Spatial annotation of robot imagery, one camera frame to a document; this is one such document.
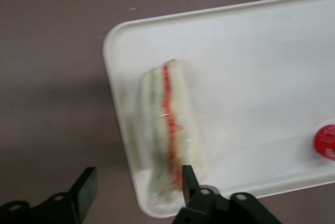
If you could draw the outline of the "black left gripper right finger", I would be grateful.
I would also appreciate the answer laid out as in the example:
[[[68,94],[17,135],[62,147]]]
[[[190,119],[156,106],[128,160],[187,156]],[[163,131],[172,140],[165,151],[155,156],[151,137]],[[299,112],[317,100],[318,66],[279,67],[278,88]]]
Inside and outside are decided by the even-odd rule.
[[[182,166],[185,207],[173,223],[280,223],[253,195],[234,193],[224,198],[216,187],[200,185],[192,166]]]

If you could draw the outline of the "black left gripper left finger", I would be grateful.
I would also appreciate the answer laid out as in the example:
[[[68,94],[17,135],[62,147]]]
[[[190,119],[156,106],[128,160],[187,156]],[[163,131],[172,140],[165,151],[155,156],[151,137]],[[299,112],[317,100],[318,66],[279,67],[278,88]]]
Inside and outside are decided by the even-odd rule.
[[[97,168],[87,167],[67,192],[32,207],[25,200],[1,205],[1,223],[82,223],[97,195]]]

